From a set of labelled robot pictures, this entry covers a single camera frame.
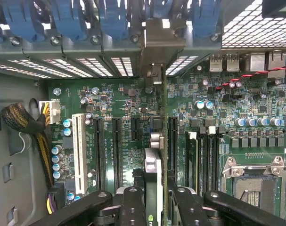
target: black pcie slot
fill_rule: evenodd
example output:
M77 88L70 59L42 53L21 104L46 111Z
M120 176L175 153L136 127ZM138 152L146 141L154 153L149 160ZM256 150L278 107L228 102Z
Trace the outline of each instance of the black pcie slot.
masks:
M106 168L104 151L103 119L94 119L95 148L96 148L96 175L99 190L106 190Z
M178 174L178 118L169 117L168 119L168 153L170 170L174 171L175 180Z
M123 185L123 152L122 152L122 121L113 118L113 147L114 147L114 187L117 190Z
M131 140L139 140L139 118L131 118Z

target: screw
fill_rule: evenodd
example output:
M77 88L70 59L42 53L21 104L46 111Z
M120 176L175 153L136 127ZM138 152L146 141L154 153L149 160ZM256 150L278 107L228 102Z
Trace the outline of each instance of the screw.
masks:
M90 42L94 45L99 45L100 44L100 38L97 35L93 35L90 39Z
M241 175L241 173L240 173L240 171L239 170L234 170L234 175L236 176L236 177L239 177L240 175Z
M99 93L99 88L98 88L98 87L92 88L92 89L91 89L91 93L92 93L93 95L97 95L97 94Z
M58 45L59 42L60 42L60 40L59 40L58 37L52 36L52 37L50 38L50 43L51 43L52 45Z
M218 198L219 195L215 192L211 192L210 196L212 196L213 198Z
M185 192L186 190L182 187L180 187L179 189L177 189L179 192Z
M53 94L55 94L56 96L59 96L61 94L61 89L60 88L54 88Z
M98 195L98 197L100 197L100 198L106 197L106 196L107 196L107 194L106 194L105 192L101 192L101 193Z
M20 45L20 39L18 37L10 37L9 40L13 46L19 46Z
M133 43L138 43L139 41L139 36L137 34L134 34L130 37L130 40L133 42Z
M218 37L219 37L219 34L218 34L218 33L212 35L212 36L211 36L211 41L216 41L216 40L218 39Z
M130 192L136 192L137 189L133 187L133 188L131 188L129 191L130 191Z

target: pci slot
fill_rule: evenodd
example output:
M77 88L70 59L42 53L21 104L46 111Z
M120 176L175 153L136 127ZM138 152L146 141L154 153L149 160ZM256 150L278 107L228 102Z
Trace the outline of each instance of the pci slot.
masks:
M104 125L102 118L94 119L94 135L96 149L96 175L99 190L106 190L106 168L104 151Z
M138 117L131 118L131 140L132 141L139 140L139 118Z
M85 138L85 115L73 114L73 144L74 144L74 170L77 194L85 194L88 188L87 156Z
M113 118L113 147L114 147L114 187L117 190L123 185L123 152L122 152L122 121Z
M178 118L169 117L168 119L168 153L170 170L174 171L175 181L178 174Z

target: power connector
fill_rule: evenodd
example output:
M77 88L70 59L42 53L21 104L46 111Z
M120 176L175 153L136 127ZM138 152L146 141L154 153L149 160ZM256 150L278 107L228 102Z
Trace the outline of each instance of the power connector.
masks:
M49 104L49 116L50 116L50 124L59 123L60 122L60 102L59 101L39 101L39 111L41 112L41 108L43 104Z

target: green circuit board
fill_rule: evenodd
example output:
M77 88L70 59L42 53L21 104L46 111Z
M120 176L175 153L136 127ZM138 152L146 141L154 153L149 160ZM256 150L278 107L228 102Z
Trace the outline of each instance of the green circuit board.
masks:
M219 86L236 78L239 73L207 71L206 67L201 71L194 68L181 78L168 78L167 81L169 169L175 172L176 183L179 186L191 186L199 194L212 188L222 190L222 172L229 157L234 157L238 165L246 166L271 164L276 156L280 156L286 165L286 83L268 87L266 78L253 81L246 79L240 88L223 89L209 94L207 87ZM207 80L208 84L202 86L202 80ZM97 95L92 94L93 87L99 89ZM62 93L58 97L53 94L55 88L61 89ZM266 98L256 99L254 96L259 93L253 93L250 89L258 89L259 93L266 95ZM226 95L242 95L243 98L226 101L224 99ZM52 100L60 101L62 122L71 119L72 114L76 113L93 113L94 118L102 120L102 153L105 156L102 164L106 171L102 176L104 185L100 187L95 177L89 178L87 193L102 188L114 194L118 186L132 185L133 170L144 168L144 148L149 147L149 136L152 132L149 117L159 114L158 109L162 102L158 93L153 90L151 94L147 94L143 79L85 79L51 81L49 96ZM88 104L80 104L83 97L88 98ZM196 101L211 101L213 107L198 109ZM146 112L142 113L141 108L145 108ZM116 129L113 129L113 120L117 118L121 120L119 124L121 137L118 143L122 146L123 165L119 166L122 175L115 174L114 151L117 142L114 140L113 131ZM256 120L276 118L281 120L281 125L239 127L234 123L236 119L248 118ZM192 120L200 120L200 125L192 124ZM134 123L139 128L139 137L135 139ZM209 136L207 131L209 126L214 126L215 131L222 127L224 133L219 135L215 132L215 135ZM199 135L201 127L206 129L202 136ZM63 124L54 124L51 130L52 144L63 145ZM86 128L88 171L95 170L99 161L96 154L95 130L94 125ZM190 132L197 134L196 139L188 140ZM64 145L63 148L64 175L58 181L70 182L74 173L73 150L65 148ZM122 178L122 182L118 185L115 184L117 177ZM236 196L240 184L254 178L258 179L259 183L265 181L270 184L274 199L259 201L259 195L266 192L260 188L261 191L251 191L247 201L260 208L263 206L259 202L272 204L273 208L268 211L286 218L286 176L264 176L252 170L240 177L228 178L224 192Z

